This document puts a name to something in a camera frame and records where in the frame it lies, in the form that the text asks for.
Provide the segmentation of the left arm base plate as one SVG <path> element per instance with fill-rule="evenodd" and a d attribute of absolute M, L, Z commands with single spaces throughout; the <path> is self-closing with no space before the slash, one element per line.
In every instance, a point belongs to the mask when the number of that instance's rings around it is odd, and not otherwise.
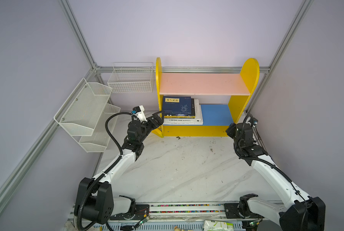
<path fill-rule="evenodd" d="M 131 213 L 117 214 L 110 217 L 109 220 L 141 220 L 145 215 L 149 214 L 149 204 L 136 204 L 131 208 Z"/>

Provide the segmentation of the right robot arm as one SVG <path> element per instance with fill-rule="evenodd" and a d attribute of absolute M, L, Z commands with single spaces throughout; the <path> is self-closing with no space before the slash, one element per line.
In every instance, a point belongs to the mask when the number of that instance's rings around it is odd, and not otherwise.
<path fill-rule="evenodd" d="M 282 205 L 263 200 L 250 193 L 240 198 L 238 214 L 249 218 L 260 215 L 284 231 L 323 231 L 325 229 L 326 205 L 319 197 L 311 197 L 298 187 L 275 164 L 268 152 L 254 142 L 250 123 L 232 123 L 226 133 L 234 141 L 235 154 L 255 169 L 272 187 Z"/>

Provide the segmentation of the yellow paperback book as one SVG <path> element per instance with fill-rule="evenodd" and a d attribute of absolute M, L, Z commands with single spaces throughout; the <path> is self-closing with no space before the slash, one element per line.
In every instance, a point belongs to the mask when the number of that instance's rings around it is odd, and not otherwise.
<path fill-rule="evenodd" d="M 167 115 L 164 118 L 187 118 L 187 119 L 194 119 L 195 116 L 177 116 L 177 115 Z"/>

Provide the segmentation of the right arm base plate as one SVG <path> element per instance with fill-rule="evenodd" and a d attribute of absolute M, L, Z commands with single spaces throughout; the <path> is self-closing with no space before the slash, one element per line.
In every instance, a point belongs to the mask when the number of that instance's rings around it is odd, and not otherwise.
<path fill-rule="evenodd" d="M 239 203 L 224 203 L 224 211 L 228 219 L 262 218 L 262 216 L 251 212 L 241 212 Z"/>

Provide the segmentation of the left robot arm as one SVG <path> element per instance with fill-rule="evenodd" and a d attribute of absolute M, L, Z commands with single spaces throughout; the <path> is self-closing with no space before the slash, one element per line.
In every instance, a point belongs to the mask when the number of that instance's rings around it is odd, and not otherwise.
<path fill-rule="evenodd" d="M 143 107 L 137 106 L 126 115 L 132 120 L 128 124 L 127 135 L 120 144 L 109 130 L 109 122 L 121 115 L 116 113 L 105 121 L 107 135 L 118 148 L 118 155 L 99 174 L 91 178 L 83 178 L 79 183 L 74 208 L 75 227 L 79 231 L 87 231 L 94 224 L 108 224 L 111 217 L 123 215 L 132 218 L 136 213 L 135 199 L 128 196 L 113 195 L 111 184 L 141 156 L 144 140 L 158 129 L 164 122 L 164 112 L 158 111 L 146 117 Z"/>

